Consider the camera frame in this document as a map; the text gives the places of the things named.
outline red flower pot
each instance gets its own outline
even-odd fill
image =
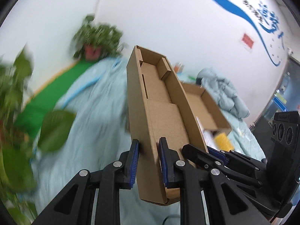
[[[101,46],[94,47],[91,45],[84,45],[85,59],[87,61],[95,61],[100,57]]]

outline light blue fabric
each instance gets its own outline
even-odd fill
[[[129,150],[126,95],[126,62],[108,58],[90,67],[58,101],[57,108],[77,115],[65,145],[31,164],[38,182],[31,199],[38,213],[77,172],[101,170]],[[170,214],[180,214],[179,203],[162,207],[142,201],[136,183],[132,190],[120,190],[122,225],[161,224]],[[180,219],[168,219],[168,224],[180,224]]]
[[[234,146],[234,150],[259,161],[266,158],[247,124],[241,118],[238,119],[227,111],[221,111],[231,125],[232,131],[227,137]]]
[[[248,107],[239,98],[230,80],[216,73],[213,68],[202,69],[197,78],[202,79],[201,85],[209,92],[221,109],[230,112],[238,119],[250,115]]]

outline long cardboard box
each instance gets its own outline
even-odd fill
[[[141,144],[136,178],[142,200],[159,205],[179,201],[179,189],[165,189],[163,184],[158,156],[161,137],[181,159],[181,148],[188,143],[207,151],[196,119],[197,102],[192,99],[192,94],[200,92],[185,88],[188,95],[164,55],[134,47],[127,65],[127,95],[131,138]],[[199,117],[205,123],[204,116]]]

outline yellow edge strip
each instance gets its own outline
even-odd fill
[[[79,60],[77,60],[76,62],[72,63],[71,65],[67,66],[66,68],[62,69],[61,71],[59,71],[58,73],[56,73],[55,75],[53,75],[49,80],[47,80],[45,83],[43,83],[34,93],[33,95],[26,101],[27,105],[37,94],[39,94],[44,88],[46,88],[46,86],[48,86],[49,84],[51,84],[54,80],[56,80],[60,75],[62,75],[63,73],[65,73],[66,71],[68,71],[69,69],[73,68],[77,63],[79,62]]]

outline black cable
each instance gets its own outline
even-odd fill
[[[169,215],[169,216],[166,216],[165,220],[163,221],[163,223],[161,225],[165,225],[165,222],[168,220],[168,218],[180,218],[180,215]]]

